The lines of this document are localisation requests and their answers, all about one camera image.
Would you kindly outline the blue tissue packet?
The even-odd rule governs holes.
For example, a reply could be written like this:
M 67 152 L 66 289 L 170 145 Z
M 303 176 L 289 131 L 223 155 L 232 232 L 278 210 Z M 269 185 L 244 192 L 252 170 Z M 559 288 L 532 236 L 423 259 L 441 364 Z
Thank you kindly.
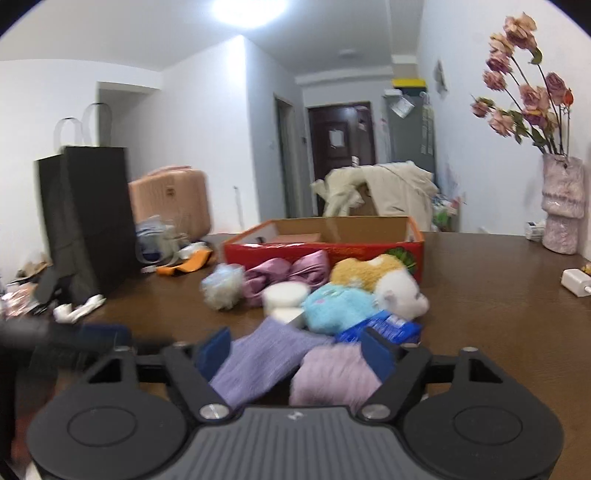
M 423 326 L 381 311 L 335 336 L 337 343 L 358 343 L 367 328 L 372 328 L 394 344 L 420 343 Z

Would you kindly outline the pink satin scrunchie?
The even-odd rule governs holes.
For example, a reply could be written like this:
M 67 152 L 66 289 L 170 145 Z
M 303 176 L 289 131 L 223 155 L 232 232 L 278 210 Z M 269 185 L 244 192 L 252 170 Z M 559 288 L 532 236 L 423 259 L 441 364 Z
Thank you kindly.
M 263 290 L 281 282 L 300 282 L 318 290 L 329 282 L 331 266 L 325 250 L 318 250 L 301 257 L 294 263 L 273 258 L 246 270 L 242 282 L 242 294 L 253 307 L 263 305 Z

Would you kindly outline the grey refrigerator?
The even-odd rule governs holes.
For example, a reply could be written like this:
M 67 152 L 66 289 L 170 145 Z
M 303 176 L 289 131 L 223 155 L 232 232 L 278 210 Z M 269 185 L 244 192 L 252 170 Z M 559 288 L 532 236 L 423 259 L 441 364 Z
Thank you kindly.
M 434 114 L 424 87 L 394 87 L 384 94 L 393 162 L 413 161 L 436 173 Z

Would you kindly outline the white wedge sponge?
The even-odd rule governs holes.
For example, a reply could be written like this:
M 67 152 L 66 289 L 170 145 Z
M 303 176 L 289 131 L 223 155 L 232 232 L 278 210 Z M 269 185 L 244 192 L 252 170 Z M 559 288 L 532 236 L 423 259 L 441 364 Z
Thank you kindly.
M 270 317 L 283 325 L 297 329 L 304 329 L 305 327 L 304 309 L 300 307 L 276 308 L 270 312 Z

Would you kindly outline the white round sponge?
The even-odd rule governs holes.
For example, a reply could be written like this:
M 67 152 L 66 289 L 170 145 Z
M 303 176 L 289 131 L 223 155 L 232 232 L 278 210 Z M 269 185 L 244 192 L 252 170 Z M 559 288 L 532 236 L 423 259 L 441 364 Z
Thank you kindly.
M 263 308 L 267 312 L 277 308 L 298 308 L 310 294 L 311 288 L 303 282 L 276 283 L 263 290 Z

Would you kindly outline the pink hard-shell suitcase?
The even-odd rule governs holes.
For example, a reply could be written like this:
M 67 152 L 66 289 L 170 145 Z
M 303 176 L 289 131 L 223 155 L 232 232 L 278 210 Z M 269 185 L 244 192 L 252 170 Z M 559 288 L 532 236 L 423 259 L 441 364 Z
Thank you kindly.
M 190 240 L 211 233 L 206 175 L 189 166 L 168 166 L 128 184 L 136 224 L 159 217 Z

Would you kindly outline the light blue plush toy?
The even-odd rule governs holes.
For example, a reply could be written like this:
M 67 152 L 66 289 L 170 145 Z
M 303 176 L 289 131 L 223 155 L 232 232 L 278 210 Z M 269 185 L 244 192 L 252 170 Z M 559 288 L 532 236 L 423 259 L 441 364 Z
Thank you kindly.
M 301 308 L 308 330 L 325 335 L 338 335 L 379 312 L 369 292 L 332 283 L 311 293 Z

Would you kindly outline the yellow white plush toy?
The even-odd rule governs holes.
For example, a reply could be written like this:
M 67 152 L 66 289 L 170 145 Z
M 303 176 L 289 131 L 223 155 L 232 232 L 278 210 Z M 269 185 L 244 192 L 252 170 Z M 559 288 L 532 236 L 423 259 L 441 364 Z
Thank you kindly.
M 413 275 L 393 255 L 381 254 L 368 261 L 346 258 L 332 268 L 329 281 L 369 292 L 380 310 L 407 321 L 425 315 L 430 309 L 430 302 Z

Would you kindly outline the red cardboard box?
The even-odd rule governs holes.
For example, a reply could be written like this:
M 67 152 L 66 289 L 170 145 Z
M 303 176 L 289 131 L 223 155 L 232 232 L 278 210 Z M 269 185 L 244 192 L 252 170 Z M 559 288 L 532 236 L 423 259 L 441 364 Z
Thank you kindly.
M 389 254 L 421 281 L 425 239 L 408 216 L 311 217 L 263 222 L 224 241 L 222 248 L 226 262 L 246 269 L 273 258 L 294 263 L 318 250 L 327 252 L 332 265 Z

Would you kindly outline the iridescent mesh bath ball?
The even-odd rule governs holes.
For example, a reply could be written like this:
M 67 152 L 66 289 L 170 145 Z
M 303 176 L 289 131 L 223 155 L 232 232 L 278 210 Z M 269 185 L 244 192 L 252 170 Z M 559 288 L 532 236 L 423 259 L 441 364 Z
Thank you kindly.
M 245 269 L 238 264 L 217 265 L 211 275 L 201 281 L 204 302 L 213 310 L 231 310 L 242 299 Z

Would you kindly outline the dark brown entry door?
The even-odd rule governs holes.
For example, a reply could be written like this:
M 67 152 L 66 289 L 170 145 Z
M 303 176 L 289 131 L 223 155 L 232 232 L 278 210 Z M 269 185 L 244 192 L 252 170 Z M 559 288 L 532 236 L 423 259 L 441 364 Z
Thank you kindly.
M 337 168 L 377 163 L 369 101 L 308 108 L 308 126 L 315 180 Z

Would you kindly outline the lavender knitted cloth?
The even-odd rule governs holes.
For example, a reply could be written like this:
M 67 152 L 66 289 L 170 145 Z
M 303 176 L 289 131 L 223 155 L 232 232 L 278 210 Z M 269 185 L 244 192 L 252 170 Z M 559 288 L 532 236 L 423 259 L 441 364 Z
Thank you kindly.
M 269 392 L 315 347 L 334 339 L 266 318 L 252 334 L 232 340 L 229 356 L 209 384 L 232 409 Z

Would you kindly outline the pink textured vase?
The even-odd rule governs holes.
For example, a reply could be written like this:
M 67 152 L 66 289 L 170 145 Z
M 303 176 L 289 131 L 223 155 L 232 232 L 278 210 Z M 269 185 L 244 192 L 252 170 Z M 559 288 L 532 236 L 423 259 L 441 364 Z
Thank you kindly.
M 585 172 L 581 160 L 543 155 L 542 209 L 545 248 L 563 255 L 577 252 L 580 222 L 586 207 Z

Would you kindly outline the light purple fluffy towel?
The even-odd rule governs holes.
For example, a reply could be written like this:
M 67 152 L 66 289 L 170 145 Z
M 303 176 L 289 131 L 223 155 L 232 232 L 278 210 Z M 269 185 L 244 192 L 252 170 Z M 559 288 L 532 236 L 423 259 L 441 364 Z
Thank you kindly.
M 291 380 L 290 406 L 348 406 L 356 412 L 381 385 L 359 343 L 318 346 Z

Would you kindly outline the crumpled white tissue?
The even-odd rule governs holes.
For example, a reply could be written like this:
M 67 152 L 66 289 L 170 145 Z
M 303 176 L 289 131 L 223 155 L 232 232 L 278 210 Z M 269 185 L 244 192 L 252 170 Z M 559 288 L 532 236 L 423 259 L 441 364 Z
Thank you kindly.
M 60 324 L 75 324 L 105 303 L 105 298 L 98 294 L 90 297 L 83 305 L 61 304 L 53 309 L 53 317 Z

